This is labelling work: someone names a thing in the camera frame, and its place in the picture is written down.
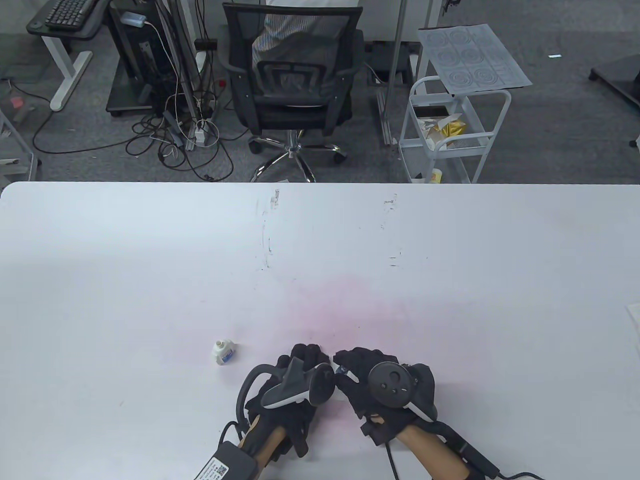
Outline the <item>person's left hand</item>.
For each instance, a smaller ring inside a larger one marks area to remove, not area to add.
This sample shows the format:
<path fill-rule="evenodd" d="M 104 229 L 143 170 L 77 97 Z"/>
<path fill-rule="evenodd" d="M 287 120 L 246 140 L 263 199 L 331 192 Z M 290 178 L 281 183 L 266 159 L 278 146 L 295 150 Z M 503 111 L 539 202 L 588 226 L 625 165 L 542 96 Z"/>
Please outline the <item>person's left hand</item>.
<path fill-rule="evenodd" d="M 277 386 L 278 379 L 272 375 L 260 388 L 256 396 L 247 400 L 247 420 L 250 425 L 256 423 L 246 434 L 242 450 L 251 457 L 265 456 L 269 451 L 268 441 L 277 439 L 277 432 L 282 431 L 284 437 L 272 449 L 269 462 L 276 462 L 286 455 L 290 449 L 295 450 L 297 457 L 302 458 L 309 451 L 307 437 L 316 414 L 317 407 L 308 400 L 290 403 L 274 409 L 266 409 L 261 405 L 265 393 Z"/>

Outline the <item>person's right hand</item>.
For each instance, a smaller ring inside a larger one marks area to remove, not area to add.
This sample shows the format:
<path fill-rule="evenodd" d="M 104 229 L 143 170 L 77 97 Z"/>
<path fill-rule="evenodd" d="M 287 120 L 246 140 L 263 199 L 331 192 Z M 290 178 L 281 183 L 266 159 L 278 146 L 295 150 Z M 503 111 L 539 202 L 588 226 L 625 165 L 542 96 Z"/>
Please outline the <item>person's right hand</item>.
<path fill-rule="evenodd" d="M 339 350 L 333 361 L 358 378 L 355 382 L 346 373 L 338 374 L 336 387 L 355 414 L 366 419 L 361 430 L 376 446 L 388 444 L 406 428 L 426 434 L 426 442 L 435 449 L 446 446 L 441 439 L 446 426 L 437 420 L 435 379 L 429 366 L 402 364 L 393 355 L 363 347 Z"/>

